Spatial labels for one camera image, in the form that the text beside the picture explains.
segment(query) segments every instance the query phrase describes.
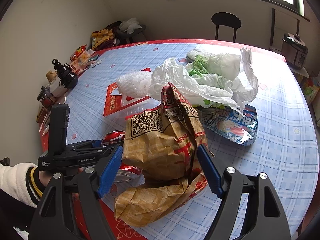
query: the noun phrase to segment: silver bolt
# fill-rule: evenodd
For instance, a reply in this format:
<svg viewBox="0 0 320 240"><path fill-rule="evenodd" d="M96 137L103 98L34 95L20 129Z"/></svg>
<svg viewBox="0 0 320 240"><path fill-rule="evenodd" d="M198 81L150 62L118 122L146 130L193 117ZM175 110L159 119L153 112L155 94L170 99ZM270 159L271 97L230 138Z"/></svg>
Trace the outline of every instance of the silver bolt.
<svg viewBox="0 0 320 240"><path fill-rule="evenodd" d="M227 168L227 172L229 173L235 173L236 172L236 169L234 167L228 167Z"/></svg>
<svg viewBox="0 0 320 240"><path fill-rule="evenodd" d="M259 176L261 179L266 179L268 177L264 172L260 173Z"/></svg>
<svg viewBox="0 0 320 240"><path fill-rule="evenodd" d="M61 177L61 173L59 173L59 172L57 172L57 173L55 173L54 175L53 175L53 178L54 179L58 179L58 178L60 178Z"/></svg>
<svg viewBox="0 0 320 240"><path fill-rule="evenodd" d="M88 167L88 168L85 169L86 173L93 173L93 171L94 171L93 167Z"/></svg>

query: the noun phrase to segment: person's arm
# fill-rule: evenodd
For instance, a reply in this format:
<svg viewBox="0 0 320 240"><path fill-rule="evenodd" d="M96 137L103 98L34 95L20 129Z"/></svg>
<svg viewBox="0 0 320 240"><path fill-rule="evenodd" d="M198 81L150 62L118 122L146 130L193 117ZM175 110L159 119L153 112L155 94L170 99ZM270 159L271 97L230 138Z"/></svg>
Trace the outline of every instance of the person's arm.
<svg viewBox="0 0 320 240"><path fill-rule="evenodd" d="M32 207L39 203L51 176L47 172L39 171L33 163L19 163L14 167L0 164L0 188Z"/></svg>

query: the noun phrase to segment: rice cooker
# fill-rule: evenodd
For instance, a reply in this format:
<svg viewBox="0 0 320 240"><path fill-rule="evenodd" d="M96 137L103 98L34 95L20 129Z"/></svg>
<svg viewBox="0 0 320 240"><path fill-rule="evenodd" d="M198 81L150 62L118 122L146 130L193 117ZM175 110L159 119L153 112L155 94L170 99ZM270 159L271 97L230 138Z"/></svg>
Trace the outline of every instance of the rice cooker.
<svg viewBox="0 0 320 240"><path fill-rule="evenodd" d="M308 54L308 48L298 34L285 33L282 38L281 54L291 67L301 69Z"/></svg>

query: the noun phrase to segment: brown paper bag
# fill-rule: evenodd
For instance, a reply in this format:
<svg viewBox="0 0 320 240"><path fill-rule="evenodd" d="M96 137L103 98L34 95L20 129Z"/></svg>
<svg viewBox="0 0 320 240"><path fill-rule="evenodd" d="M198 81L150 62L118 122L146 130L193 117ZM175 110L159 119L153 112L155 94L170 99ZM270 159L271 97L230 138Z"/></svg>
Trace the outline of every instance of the brown paper bag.
<svg viewBox="0 0 320 240"><path fill-rule="evenodd" d="M142 168L146 183L115 199L116 219L143 227L205 188L195 152L202 143L206 137L197 111L171 83L162 90L161 105L128 116L122 161Z"/></svg>

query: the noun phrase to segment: blue snack bag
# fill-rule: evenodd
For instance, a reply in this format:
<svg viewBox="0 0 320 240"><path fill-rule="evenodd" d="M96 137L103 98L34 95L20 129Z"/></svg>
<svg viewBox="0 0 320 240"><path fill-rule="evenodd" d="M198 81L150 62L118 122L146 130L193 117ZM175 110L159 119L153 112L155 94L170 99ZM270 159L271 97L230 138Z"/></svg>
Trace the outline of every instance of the blue snack bag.
<svg viewBox="0 0 320 240"><path fill-rule="evenodd" d="M244 117L229 107L219 109L215 107L197 108L200 114L200 121L204 128L227 138L242 146L251 145L258 132L258 116L255 107L246 105Z"/></svg>

